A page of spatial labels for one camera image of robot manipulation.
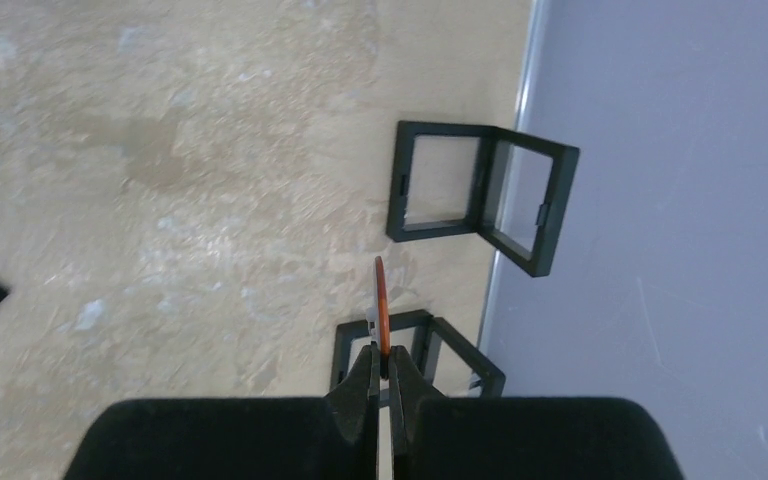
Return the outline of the orange pink round brooch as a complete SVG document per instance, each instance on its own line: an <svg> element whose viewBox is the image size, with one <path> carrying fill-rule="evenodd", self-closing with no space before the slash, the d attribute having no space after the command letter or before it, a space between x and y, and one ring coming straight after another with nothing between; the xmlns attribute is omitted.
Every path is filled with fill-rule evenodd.
<svg viewBox="0 0 768 480"><path fill-rule="evenodd" d="M379 348L383 362L387 362L391 351L390 319L386 276L381 256L376 256L373 262L373 306L367 310L366 322L370 337Z"/></svg>

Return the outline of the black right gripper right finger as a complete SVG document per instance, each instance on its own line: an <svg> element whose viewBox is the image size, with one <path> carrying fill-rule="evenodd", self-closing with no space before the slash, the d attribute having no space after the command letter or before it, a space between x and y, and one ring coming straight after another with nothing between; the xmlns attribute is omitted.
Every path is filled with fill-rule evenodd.
<svg viewBox="0 0 768 480"><path fill-rule="evenodd" d="M680 479L665 435L613 397L447 397L408 351L388 358L397 479Z"/></svg>

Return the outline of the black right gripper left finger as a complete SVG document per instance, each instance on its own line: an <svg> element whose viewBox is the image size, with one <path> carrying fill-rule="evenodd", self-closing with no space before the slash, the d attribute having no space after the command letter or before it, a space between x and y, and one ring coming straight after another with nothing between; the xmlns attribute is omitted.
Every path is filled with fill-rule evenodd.
<svg viewBox="0 0 768 480"><path fill-rule="evenodd" d="M107 407L67 479L375 479L380 356L323 397L144 398Z"/></svg>

